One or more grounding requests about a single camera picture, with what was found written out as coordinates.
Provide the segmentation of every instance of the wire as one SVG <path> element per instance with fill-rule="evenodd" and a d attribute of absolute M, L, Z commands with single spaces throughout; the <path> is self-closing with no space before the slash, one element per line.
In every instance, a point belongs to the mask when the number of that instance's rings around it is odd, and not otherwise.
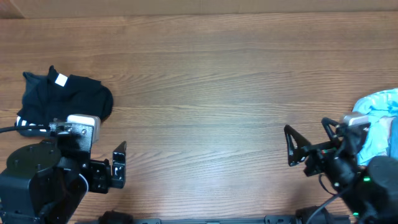
<path fill-rule="evenodd" d="M 319 174 L 318 180 L 319 180 L 319 184 L 321 185 L 321 187 L 322 187 L 326 192 L 328 192 L 329 194 L 331 194 L 331 195 L 336 195 L 336 194 L 334 194 L 334 193 L 331 193 L 331 192 L 325 187 L 325 185 L 322 183 L 322 177 L 323 177 L 323 174 Z"/>
<path fill-rule="evenodd" d="M 346 187 L 345 189 L 343 189 L 340 193 L 333 195 L 331 198 L 329 198 L 328 200 L 326 200 L 326 202 L 324 202 L 323 204 L 321 204 L 316 210 L 315 212 L 312 213 L 312 215 L 310 216 L 310 218 L 308 218 L 306 224 L 310 224 L 311 219 L 314 218 L 314 216 L 320 212 L 322 209 L 324 209 L 328 204 L 332 203 L 332 201 L 334 201 L 336 198 L 340 197 L 341 195 L 343 195 L 345 192 L 347 192 L 347 190 L 350 187 Z"/>
<path fill-rule="evenodd" d="M 0 133 L 5 133 L 8 131 L 39 130 L 39 129 L 49 130 L 50 128 L 45 126 L 13 126 L 13 127 L 0 128 Z"/>

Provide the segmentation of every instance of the black cloth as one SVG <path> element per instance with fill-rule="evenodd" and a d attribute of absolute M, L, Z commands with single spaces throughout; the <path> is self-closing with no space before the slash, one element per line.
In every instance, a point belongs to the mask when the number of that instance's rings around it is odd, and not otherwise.
<path fill-rule="evenodd" d="M 46 78 L 24 76 L 27 89 L 17 114 L 28 123 L 48 126 L 54 118 L 66 120 L 71 114 L 98 116 L 103 121 L 112 112 L 112 93 L 100 81 L 70 75 L 65 86 L 60 86 L 55 83 L 58 72 L 54 66 Z"/>

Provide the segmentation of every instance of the wood grain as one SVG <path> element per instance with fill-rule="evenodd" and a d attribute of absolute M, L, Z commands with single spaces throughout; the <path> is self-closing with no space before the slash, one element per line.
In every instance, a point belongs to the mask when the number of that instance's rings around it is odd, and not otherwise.
<path fill-rule="evenodd" d="M 88 194 L 72 221 L 106 210 L 137 218 L 261 217 L 329 195 L 289 168 L 291 124 L 326 140 L 360 97 L 397 86 L 398 12 L 143 16 L 0 22 L 0 126 L 21 108 L 23 71 L 101 80 L 114 95 L 92 158 L 123 140 L 127 184 Z M 0 135 L 0 169 L 37 142 Z M 337 201 L 328 206 L 348 213 Z"/>

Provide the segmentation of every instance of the wooden table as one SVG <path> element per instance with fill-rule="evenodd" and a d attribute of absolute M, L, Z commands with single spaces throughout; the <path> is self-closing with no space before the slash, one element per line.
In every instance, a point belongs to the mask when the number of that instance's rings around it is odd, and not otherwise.
<path fill-rule="evenodd" d="M 92 158 L 127 141 L 125 188 L 88 194 L 73 221 L 294 213 L 329 195 L 287 165 L 284 125 L 326 141 L 324 116 L 396 87 L 397 37 L 398 12 L 0 20 L 0 126 L 21 108 L 22 72 L 55 65 L 113 93 Z M 39 139 L 0 134 L 0 169 Z"/>

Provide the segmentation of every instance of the white label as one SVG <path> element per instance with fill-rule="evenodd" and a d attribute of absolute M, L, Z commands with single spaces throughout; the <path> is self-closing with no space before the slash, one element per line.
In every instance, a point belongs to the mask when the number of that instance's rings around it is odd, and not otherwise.
<path fill-rule="evenodd" d="M 68 81 L 68 77 L 59 73 L 58 78 L 56 79 L 55 83 L 64 87 L 67 81 Z"/>

